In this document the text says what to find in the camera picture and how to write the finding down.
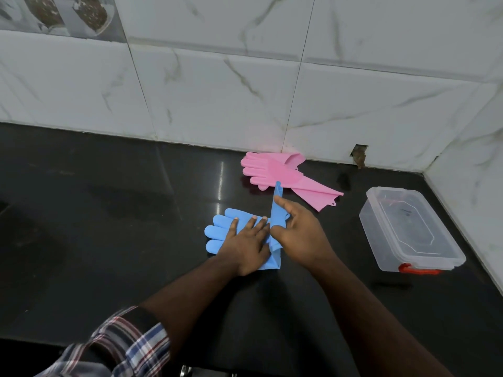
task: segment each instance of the wall tile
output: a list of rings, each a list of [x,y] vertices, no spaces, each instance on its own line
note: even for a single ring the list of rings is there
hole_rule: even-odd
[[[490,100],[496,85],[302,63],[286,152],[420,171]]]
[[[131,45],[160,140],[280,151],[299,63]]]
[[[0,0],[0,30],[126,42],[114,0]]]
[[[503,293],[503,88],[426,171]]]
[[[300,61],[313,0],[116,0],[130,43]]]
[[[503,61],[502,10],[503,0],[315,0],[303,61],[480,81]]]
[[[0,31],[0,47],[8,121],[156,137],[126,43]]]

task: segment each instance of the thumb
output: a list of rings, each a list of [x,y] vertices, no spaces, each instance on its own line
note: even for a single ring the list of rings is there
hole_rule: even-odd
[[[274,225],[272,228],[270,228],[269,232],[275,240],[283,245],[286,239],[286,235],[288,234],[288,229],[284,228],[283,226]]]

